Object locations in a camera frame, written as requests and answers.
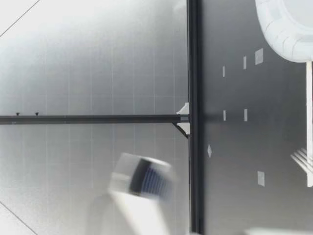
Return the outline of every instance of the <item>white light fixture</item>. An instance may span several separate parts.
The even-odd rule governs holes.
[[[160,208],[172,181],[165,162],[123,153],[109,193],[137,235],[170,235]]]
[[[256,8],[262,32],[272,49],[286,60],[307,63],[307,153],[308,163],[312,164],[313,1],[256,0]],[[311,174],[308,187],[313,187]]]

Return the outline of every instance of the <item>white stripe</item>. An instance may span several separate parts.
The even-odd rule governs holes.
[[[248,109],[244,110],[244,121],[248,121]]]
[[[307,62],[307,155],[313,163],[312,62]],[[313,187],[313,176],[308,174],[308,187]]]
[[[246,70],[246,56],[244,56],[244,70]]]

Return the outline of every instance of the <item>white sticker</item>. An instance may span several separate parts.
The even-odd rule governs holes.
[[[258,171],[258,185],[265,187],[265,173]]]
[[[246,70],[246,56],[244,56],[244,70]]]
[[[263,48],[255,52],[255,65],[263,63]]]
[[[211,149],[211,145],[209,145],[208,147],[207,147],[207,153],[208,153],[208,155],[209,155],[209,158],[212,156],[212,149]]]
[[[248,109],[244,109],[244,121],[248,121]]]

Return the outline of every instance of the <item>black frame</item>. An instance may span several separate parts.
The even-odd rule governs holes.
[[[190,230],[204,234],[204,187],[202,130],[199,128],[203,115],[198,105],[201,103],[199,89],[200,76],[200,1],[187,1],[188,26],[188,97],[190,115],[108,115],[108,116],[0,116],[0,125],[20,124],[86,124],[86,123],[172,123],[186,137],[189,137],[189,177],[190,177]],[[177,126],[180,122],[190,123],[190,135]]]
[[[190,177],[190,230],[204,234],[204,158],[201,108],[201,15],[200,1],[187,0],[188,18],[188,81],[190,102],[189,177]]]
[[[76,116],[0,116],[0,125],[23,124],[105,124],[105,123],[179,123],[188,115],[76,115]]]

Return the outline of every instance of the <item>dark gray surface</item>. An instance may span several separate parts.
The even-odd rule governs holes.
[[[201,2],[206,234],[313,231],[313,190],[290,158],[306,147],[305,65],[283,60],[267,45],[253,0]],[[255,65],[261,48],[264,62]],[[265,187],[257,171],[265,173]]]

